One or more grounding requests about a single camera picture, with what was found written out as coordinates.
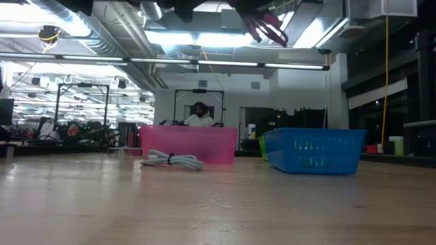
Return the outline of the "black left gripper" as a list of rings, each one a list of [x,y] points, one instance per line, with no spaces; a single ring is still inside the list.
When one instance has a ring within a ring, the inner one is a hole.
[[[164,10],[173,9],[183,22],[191,22],[193,11],[206,0],[131,0],[129,4],[138,7],[147,20],[160,20]]]

